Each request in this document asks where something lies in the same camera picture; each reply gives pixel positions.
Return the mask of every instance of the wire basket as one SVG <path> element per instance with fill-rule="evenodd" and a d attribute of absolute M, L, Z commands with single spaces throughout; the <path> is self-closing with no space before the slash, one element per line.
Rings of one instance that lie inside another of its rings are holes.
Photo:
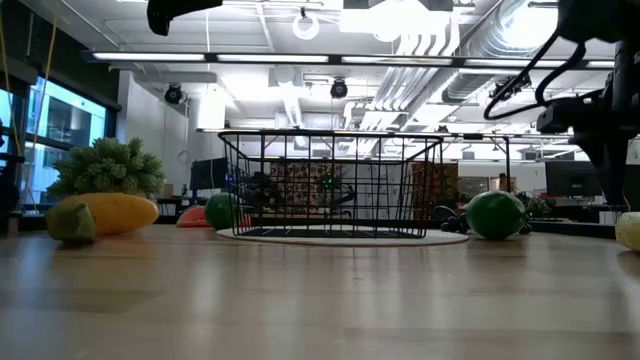
<path fill-rule="evenodd" d="M 225 131 L 233 234 L 422 238 L 437 136 Z"/>

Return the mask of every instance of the wooden table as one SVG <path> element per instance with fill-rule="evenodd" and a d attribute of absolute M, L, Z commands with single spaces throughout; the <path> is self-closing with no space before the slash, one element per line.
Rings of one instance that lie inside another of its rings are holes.
<path fill-rule="evenodd" d="M 152 226 L 0 240 L 13 359 L 640 358 L 640 258 L 611 241 L 345 249 Z"/>

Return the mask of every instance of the round mat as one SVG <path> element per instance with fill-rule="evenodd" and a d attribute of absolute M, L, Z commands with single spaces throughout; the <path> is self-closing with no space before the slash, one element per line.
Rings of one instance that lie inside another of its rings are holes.
<path fill-rule="evenodd" d="M 297 244 L 314 246 L 347 246 L 347 247 L 398 247 L 398 246 L 435 246 L 452 245 L 466 242 L 469 237 L 461 234 L 427 230 L 422 239 L 415 238 L 303 238 L 303 237 L 269 237 L 233 235 L 232 229 L 220 230 L 218 235 L 232 240 L 257 241 L 277 244 Z"/>

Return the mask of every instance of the computer monitor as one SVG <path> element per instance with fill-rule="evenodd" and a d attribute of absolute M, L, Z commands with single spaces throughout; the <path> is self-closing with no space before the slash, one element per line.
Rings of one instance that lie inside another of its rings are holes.
<path fill-rule="evenodd" d="M 562 197 L 601 196 L 598 173 L 589 161 L 547 161 L 547 194 Z"/>
<path fill-rule="evenodd" d="M 191 165 L 191 190 L 224 189 L 227 187 L 227 159 L 194 161 Z"/>

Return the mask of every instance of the yellow toy fruit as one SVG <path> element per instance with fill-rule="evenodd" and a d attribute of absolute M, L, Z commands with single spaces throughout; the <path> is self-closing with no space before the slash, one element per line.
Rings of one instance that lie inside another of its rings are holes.
<path fill-rule="evenodd" d="M 151 201 L 122 193 L 94 193 L 71 196 L 61 204 L 86 203 L 96 224 L 96 235 L 118 235 L 153 224 L 159 216 Z"/>
<path fill-rule="evenodd" d="M 616 240 L 633 251 L 640 252 L 640 213 L 625 213 L 616 224 Z"/>

